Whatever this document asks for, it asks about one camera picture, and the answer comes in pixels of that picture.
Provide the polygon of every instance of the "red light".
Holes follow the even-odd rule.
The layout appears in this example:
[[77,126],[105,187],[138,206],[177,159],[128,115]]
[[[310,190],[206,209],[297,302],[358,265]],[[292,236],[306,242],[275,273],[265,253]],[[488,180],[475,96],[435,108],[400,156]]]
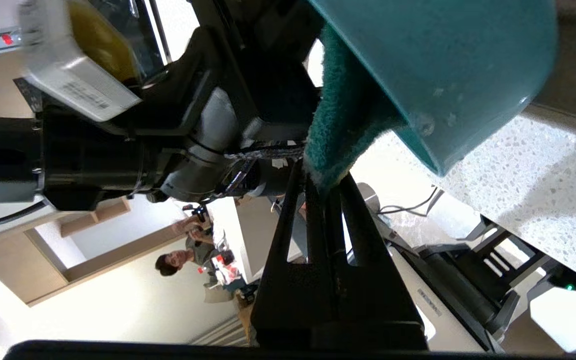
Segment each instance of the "red light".
[[1,35],[1,38],[3,39],[4,43],[6,43],[6,45],[12,45],[14,43],[12,37],[10,37],[10,34],[3,34]]

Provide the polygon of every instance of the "terrazzo countertop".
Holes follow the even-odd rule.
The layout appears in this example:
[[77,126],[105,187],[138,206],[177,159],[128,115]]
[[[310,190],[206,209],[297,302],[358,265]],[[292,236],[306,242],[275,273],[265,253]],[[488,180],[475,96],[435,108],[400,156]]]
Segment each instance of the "terrazzo countertop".
[[[419,195],[414,202],[401,203],[380,194],[386,187],[397,187],[400,178],[412,179],[400,185],[402,192],[417,187],[419,194],[423,187],[421,194],[428,194],[429,182],[438,185],[576,271],[574,117],[531,105],[443,178],[430,173],[394,133],[388,133],[362,155],[352,175],[357,182],[376,184],[381,205],[421,202]],[[402,212],[394,220],[398,223],[393,228],[405,239],[412,237],[413,243],[433,244],[446,237],[427,218]]]

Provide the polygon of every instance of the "black cable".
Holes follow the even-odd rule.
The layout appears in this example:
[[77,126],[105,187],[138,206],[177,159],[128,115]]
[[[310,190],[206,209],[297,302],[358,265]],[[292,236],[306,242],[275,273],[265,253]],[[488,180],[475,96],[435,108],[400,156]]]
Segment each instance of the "black cable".
[[[435,196],[435,194],[437,193],[437,189],[439,189],[439,187],[434,187],[434,190],[432,191],[432,194],[430,194],[430,197],[428,197],[427,199],[425,199],[425,201],[423,201],[422,203],[419,203],[419,205],[415,205],[413,207],[400,207],[397,205],[387,205],[382,207],[381,209],[379,209],[379,212],[377,212],[378,215],[385,215],[385,214],[395,214],[395,213],[400,213],[400,212],[408,212],[410,214],[413,215],[417,215],[420,217],[426,217],[428,216],[428,214],[420,214],[419,212],[413,212],[412,210],[423,207],[423,205],[426,205],[430,200],[433,199],[433,197]],[[397,208],[396,210],[390,210],[390,211],[384,211],[384,209],[386,208]]]
[[23,210],[19,210],[18,212],[15,212],[14,214],[10,214],[7,216],[4,216],[2,218],[0,218],[0,225],[2,224],[6,224],[9,223],[11,221],[15,221],[17,219],[20,219],[22,217],[25,217],[26,215],[32,214],[34,212],[36,212],[39,209],[43,209],[46,207],[46,202],[45,201],[40,201],[37,203],[33,203],[32,205],[26,207]]

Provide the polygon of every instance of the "person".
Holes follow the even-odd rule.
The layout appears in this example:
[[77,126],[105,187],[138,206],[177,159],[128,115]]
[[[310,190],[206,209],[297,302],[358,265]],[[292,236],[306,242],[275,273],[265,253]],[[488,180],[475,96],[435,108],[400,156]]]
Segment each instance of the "person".
[[172,226],[177,234],[185,233],[185,250],[176,250],[159,256],[155,262],[155,269],[162,276],[173,276],[184,267],[187,262],[202,266],[211,258],[219,255],[215,249],[210,230],[204,230],[197,215],[183,219]]

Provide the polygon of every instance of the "wooden shelf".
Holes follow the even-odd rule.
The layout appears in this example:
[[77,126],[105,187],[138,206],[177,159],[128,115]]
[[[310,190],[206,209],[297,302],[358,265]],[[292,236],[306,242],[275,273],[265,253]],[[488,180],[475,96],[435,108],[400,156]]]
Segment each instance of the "wooden shelf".
[[122,196],[117,203],[94,210],[72,221],[62,223],[61,237],[68,237],[99,223],[118,217],[119,215],[126,214],[127,212],[130,212],[130,203],[128,203],[128,199],[126,199],[125,196]]

